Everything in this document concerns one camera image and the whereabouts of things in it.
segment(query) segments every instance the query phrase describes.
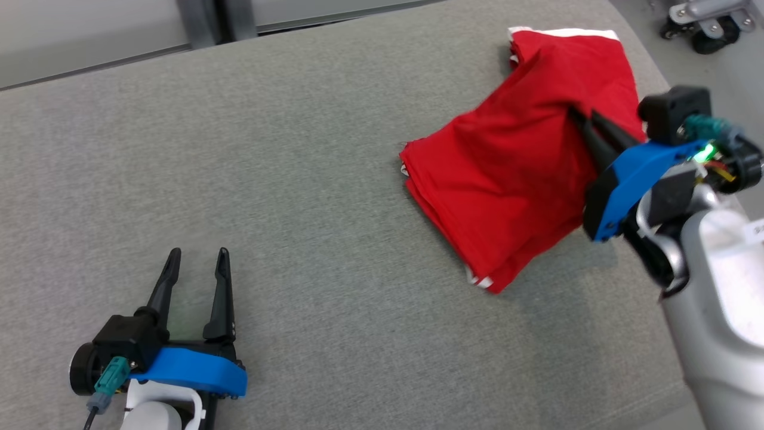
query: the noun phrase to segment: floor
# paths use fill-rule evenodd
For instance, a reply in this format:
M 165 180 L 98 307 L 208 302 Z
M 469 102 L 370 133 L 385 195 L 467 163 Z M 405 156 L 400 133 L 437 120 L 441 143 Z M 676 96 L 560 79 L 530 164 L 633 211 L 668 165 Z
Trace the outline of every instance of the floor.
M 754 141 L 764 144 L 764 31 L 743 34 L 740 40 L 712 55 L 696 54 L 689 41 L 665 41 L 658 28 L 665 22 L 668 7 L 660 0 L 610 0 L 626 18 L 650 52 L 663 76 L 671 84 L 707 86 L 711 89 L 714 115 L 744 127 Z M 759 10 L 764 5 L 756 4 Z M 751 219 L 764 217 L 764 184 L 744 191 L 740 201 Z M 695 404 L 688 404 L 640 430 L 702 430 Z

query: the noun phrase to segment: blue plastic bracket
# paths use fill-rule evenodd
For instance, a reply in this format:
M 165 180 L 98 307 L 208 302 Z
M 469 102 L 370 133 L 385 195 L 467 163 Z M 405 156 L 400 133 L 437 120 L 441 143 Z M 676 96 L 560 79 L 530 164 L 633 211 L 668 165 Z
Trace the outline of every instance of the blue plastic bracket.
M 594 240 L 615 236 L 631 208 L 660 181 L 663 174 L 703 150 L 706 144 L 705 140 L 697 140 L 680 146 L 667 146 L 649 141 L 624 151 L 608 167 L 614 169 L 618 185 L 610 193 Z
M 199 391 L 244 397 L 247 372 L 223 357 L 185 348 L 165 347 L 146 373 L 131 373 L 130 379 L 151 380 Z

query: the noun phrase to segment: white label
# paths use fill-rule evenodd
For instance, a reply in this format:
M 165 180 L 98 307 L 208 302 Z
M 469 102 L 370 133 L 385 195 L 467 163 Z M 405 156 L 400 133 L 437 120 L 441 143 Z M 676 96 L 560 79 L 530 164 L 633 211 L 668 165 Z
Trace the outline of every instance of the white label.
M 746 224 L 743 227 L 743 234 L 748 243 L 764 242 L 764 218 Z

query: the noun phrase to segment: folded red fabric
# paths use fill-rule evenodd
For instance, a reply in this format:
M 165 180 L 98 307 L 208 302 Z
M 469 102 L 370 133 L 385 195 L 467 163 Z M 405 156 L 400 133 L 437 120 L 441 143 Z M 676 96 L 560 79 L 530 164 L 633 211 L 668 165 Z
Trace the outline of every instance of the folded red fabric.
M 518 67 L 475 110 L 401 152 L 406 186 L 489 292 L 581 225 L 596 178 L 569 119 L 592 109 L 643 141 L 636 87 L 612 31 L 511 28 Z

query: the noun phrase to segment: gray fabric surface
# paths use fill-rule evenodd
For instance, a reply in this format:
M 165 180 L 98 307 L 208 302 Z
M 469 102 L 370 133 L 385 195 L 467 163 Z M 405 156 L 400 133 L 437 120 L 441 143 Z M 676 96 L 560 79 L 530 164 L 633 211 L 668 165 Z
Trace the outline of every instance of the gray fabric surface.
M 3 428 L 82 428 L 72 353 L 174 246 L 175 337 L 201 333 L 231 251 L 250 383 L 220 429 L 631 428 L 675 407 L 623 243 L 576 232 L 491 296 L 403 187 L 401 142 L 502 81 L 510 25 L 613 28 L 640 93 L 665 89 L 604 0 L 452 0 L 0 93 Z

